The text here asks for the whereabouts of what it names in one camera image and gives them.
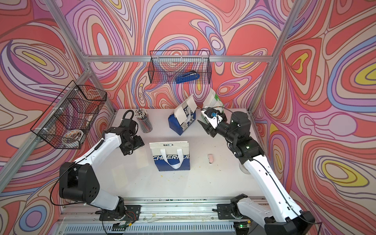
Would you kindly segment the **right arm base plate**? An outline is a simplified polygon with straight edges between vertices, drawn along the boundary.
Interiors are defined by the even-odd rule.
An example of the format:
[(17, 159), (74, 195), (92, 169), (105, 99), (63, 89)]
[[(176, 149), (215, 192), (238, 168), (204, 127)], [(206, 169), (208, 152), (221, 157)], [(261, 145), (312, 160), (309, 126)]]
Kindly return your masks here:
[(216, 208), (212, 209), (213, 212), (217, 213), (217, 217), (219, 220), (251, 220), (251, 218), (242, 215), (235, 204), (229, 203), (229, 204), (217, 204)]

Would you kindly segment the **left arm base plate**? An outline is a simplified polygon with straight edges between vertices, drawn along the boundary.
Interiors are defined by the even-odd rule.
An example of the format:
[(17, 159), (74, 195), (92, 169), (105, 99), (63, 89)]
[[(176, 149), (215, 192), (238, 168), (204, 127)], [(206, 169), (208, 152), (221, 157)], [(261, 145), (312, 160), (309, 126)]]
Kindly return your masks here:
[(100, 221), (127, 221), (135, 222), (140, 218), (141, 205), (125, 205), (124, 210), (100, 210), (96, 211)]

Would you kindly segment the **blue white paper bag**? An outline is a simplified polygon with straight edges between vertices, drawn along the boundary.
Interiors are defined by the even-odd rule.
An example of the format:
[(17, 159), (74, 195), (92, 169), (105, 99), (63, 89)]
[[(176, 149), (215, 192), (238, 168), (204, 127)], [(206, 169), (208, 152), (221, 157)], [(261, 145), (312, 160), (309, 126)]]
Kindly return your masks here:
[(168, 117), (170, 129), (181, 136), (196, 120), (196, 109), (197, 104), (193, 95), (191, 95), (177, 108), (175, 108), (173, 113)]

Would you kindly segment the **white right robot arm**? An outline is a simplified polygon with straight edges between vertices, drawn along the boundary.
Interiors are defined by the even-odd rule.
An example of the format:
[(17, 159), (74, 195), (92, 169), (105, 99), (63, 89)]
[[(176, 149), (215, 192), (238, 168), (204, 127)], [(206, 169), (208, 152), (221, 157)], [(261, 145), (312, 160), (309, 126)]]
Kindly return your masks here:
[(228, 149), (254, 177), (270, 208), (241, 194), (231, 200), (236, 217), (245, 216), (261, 226), (268, 235), (305, 235), (316, 223), (310, 211), (303, 211), (279, 182), (268, 159), (256, 140), (251, 137), (251, 121), (245, 112), (233, 112), (229, 120), (215, 108), (201, 111), (200, 123), (212, 137), (222, 136)]

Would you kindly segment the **dark blue paper bag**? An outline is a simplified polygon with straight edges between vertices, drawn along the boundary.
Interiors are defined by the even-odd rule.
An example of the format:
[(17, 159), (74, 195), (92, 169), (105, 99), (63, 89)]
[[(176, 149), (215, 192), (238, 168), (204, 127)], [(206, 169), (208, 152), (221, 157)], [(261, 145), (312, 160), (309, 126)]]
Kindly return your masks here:
[(190, 148), (187, 141), (149, 144), (158, 171), (188, 171), (191, 169)]

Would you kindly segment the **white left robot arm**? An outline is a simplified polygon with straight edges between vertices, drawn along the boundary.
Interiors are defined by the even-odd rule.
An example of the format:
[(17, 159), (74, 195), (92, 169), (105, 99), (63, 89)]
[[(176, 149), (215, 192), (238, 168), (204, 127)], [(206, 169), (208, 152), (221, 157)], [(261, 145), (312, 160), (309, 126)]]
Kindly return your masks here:
[(86, 203), (99, 208), (101, 220), (126, 220), (127, 207), (120, 196), (112, 195), (102, 189), (95, 171), (115, 151), (124, 156), (131, 155), (144, 146), (137, 134), (138, 123), (134, 121), (134, 111), (127, 110), (118, 127), (110, 127), (88, 152), (74, 162), (65, 162), (59, 169), (59, 196), (62, 199)]

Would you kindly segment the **green white paper bag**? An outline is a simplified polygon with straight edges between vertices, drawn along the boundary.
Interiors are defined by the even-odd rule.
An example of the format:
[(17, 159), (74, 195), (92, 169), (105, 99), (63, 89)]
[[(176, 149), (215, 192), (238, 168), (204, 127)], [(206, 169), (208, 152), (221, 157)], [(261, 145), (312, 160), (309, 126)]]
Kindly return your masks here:
[(201, 116), (206, 124), (213, 124), (212, 117), (209, 117), (205, 114), (207, 109), (213, 108), (220, 112), (218, 115), (219, 121), (227, 121), (227, 117), (224, 113), (224, 106), (218, 95), (215, 91), (210, 88), (209, 94), (207, 95), (206, 99), (203, 102), (203, 108), (201, 109)]

